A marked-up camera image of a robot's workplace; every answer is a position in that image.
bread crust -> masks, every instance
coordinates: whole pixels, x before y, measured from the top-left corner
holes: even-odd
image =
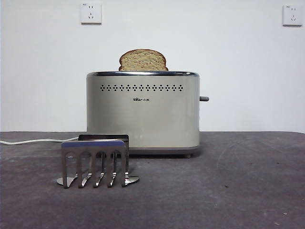
[[[164,67],[165,67],[165,69],[168,71],[168,68],[166,67],[166,58],[163,56],[162,53],[160,53],[160,52],[158,52],[158,51],[156,51],[156,50],[152,50],[152,49],[134,49],[134,50],[130,50],[130,51],[124,53],[124,54],[120,57],[120,59],[119,59],[119,62],[120,62],[119,71],[121,71],[122,68],[123,68],[123,66],[122,66],[122,58],[123,58],[126,54],[131,53],[131,52],[134,52],[134,51],[137,51],[137,50],[146,50],[146,51],[153,51],[153,52],[158,53],[158,54],[162,57],[162,59],[164,60]]]

brand logo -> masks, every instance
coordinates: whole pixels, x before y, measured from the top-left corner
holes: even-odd
[[[138,102],[149,102],[149,99],[133,98],[133,100]]]

toaster top rim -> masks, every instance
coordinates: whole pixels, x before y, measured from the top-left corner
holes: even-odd
[[[198,73],[193,72],[92,72],[87,74],[87,78],[95,76],[190,76],[199,77]]]

white cable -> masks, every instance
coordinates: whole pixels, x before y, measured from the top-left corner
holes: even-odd
[[[28,141],[22,141],[22,142],[6,142],[6,141],[1,141],[0,144],[5,144],[5,145],[19,145],[19,144],[26,144],[26,143],[33,143],[33,142],[66,142],[66,141],[73,141],[78,139],[78,137],[66,139],[66,140],[58,140],[58,139],[35,139],[35,140],[28,140]]]

toaster base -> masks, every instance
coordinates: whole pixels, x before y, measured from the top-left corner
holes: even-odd
[[[177,147],[177,148],[129,148],[129,155],[186,155],[187,157],[191,154],[197,153],[199,146],[192,147]]]

